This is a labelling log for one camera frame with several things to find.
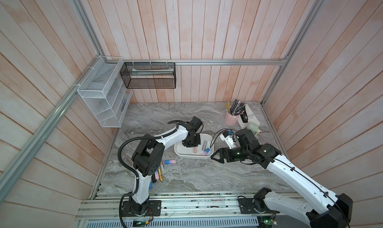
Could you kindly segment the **white storage box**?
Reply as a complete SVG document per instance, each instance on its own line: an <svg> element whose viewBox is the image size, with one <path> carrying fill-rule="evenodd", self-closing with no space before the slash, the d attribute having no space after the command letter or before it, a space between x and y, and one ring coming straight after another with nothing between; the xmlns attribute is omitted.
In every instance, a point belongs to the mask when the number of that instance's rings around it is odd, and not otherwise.
<svg viewBox="0 0 383 228"><path fill-rule="evenodd" d="M174 151L180 158L188 159L209 159L214 153L214 145L212 136L202 133L200 135L201 144L197 147L185 147L182 142L175 144Z"/></svg>

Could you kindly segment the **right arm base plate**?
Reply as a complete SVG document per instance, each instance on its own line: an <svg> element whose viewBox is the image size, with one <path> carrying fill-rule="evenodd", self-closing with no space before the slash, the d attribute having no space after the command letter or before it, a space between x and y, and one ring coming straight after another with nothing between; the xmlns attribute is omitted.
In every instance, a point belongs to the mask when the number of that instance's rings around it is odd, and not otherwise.
<svg viewBox="0 0 383 228"><path fill-rule="evenodd" d="M257 207L253 198L246 198L244 196L238 196L237 202L240 208L241 214L279 214L279 211L273 211L266 207Z"/></svg>

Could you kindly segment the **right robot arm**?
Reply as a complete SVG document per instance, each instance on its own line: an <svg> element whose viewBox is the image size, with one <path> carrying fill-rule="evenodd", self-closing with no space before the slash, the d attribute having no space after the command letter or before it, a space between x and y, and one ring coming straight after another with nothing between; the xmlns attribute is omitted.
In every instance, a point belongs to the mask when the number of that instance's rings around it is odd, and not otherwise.
<svg viewBox="0 0 383 228"><path fill-rule="evenodd" d="M269 143L260 144L249 129L221 129L213 140L221 138L227 146L217 149L211 159L219 163L241 162L260 165L277 175L305 201L280 195L269 188L260 189L252 199L241 198L239 204L259 214L280 212L312 228L348 228L353 200L346 194L336 194L297 168L280 150Z"/></svg>

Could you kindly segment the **gold lipstick tube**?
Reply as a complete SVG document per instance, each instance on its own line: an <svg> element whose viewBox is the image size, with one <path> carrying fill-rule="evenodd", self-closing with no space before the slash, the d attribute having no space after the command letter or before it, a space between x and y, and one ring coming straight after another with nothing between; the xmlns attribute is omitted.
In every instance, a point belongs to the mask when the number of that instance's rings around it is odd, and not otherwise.
<svg viewBox="0 0 383 228"><path fill-rule="evenodd" d="M158 169L158 174L159 174L159 180L162 182L164 178L163 178L163 173L161 169Z"/></svg>

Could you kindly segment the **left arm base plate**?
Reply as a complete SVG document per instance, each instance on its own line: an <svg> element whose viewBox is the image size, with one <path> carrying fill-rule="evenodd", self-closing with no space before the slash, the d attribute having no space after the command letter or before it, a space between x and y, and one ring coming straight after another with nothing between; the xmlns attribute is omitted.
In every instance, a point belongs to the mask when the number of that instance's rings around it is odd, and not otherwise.
<svg viewBox="0 0 383 228"><path fill-rule="evenodd" d="M161 215L161 208L161 200L148 200L140 205L134 200L128 200L123 201L120 215L122 217L159 217Z"/></svg>

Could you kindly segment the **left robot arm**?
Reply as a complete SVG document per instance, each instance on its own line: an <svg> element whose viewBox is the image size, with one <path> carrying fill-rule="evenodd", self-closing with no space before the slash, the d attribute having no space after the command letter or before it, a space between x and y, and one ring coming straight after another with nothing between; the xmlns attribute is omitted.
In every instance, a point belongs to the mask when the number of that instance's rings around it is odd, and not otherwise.
<svg viewBox="0 0 383 228"><path fill-rule="evenodd" d="M169 124L175 124L176 127L157 136L146 134L128 139L119 147L117 157L120 164L135 175L133 191L124 194L120 200L120 217L125 214L140 216L148 211L151 178L160 168L163 154L167 148L178 142L185 147L196 147L201 144L198 130L203 123L199 118L194 116L191 121L173 120ZM122 151L133 141L139 141L139 144L131 157L133 166L129 166L122 158Z"/></svg>

